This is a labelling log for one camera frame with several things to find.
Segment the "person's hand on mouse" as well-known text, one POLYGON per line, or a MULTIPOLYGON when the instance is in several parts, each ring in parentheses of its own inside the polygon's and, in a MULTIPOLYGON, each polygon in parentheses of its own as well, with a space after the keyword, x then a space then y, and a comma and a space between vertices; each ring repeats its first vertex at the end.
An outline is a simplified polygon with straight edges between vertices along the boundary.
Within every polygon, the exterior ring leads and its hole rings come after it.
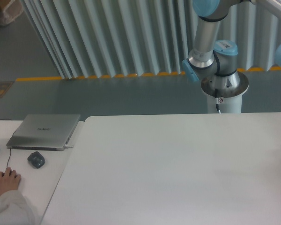
POLYGON ((21 181, 21 175, 17 173, 17 176, 11 177, 9 175, 11 167, 7 167, 5 172, 0 171, 0 196, 6 192, 18 190, 21 181))

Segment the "white sleeved forearm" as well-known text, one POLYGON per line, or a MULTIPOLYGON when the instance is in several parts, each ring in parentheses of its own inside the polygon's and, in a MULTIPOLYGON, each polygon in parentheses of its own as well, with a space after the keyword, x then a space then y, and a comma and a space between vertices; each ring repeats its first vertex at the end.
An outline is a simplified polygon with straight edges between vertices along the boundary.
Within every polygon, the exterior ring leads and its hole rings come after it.
POLYGON ((0 225, 35 225, 35 216, 18 190, 0 196, 0 225))

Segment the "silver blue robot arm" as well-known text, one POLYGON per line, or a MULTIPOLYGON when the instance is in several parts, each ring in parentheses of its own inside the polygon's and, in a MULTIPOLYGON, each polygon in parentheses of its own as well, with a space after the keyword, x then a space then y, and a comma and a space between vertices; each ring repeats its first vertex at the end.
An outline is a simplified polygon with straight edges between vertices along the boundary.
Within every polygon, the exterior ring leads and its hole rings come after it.
MULTIPOLYGON (((182 67, 193 82, 208 75, 230 76, 237 71, 237 45, 227 41, 228 48, 216 44, 220 22, 227 17, 232 6, 251 2, 262 6, 281 19, 281 0, 193 0, 192 8, 198 16, 193 49, 182 67)), ((275 53, 275 64, 281 67, 281 44, 275 53)))

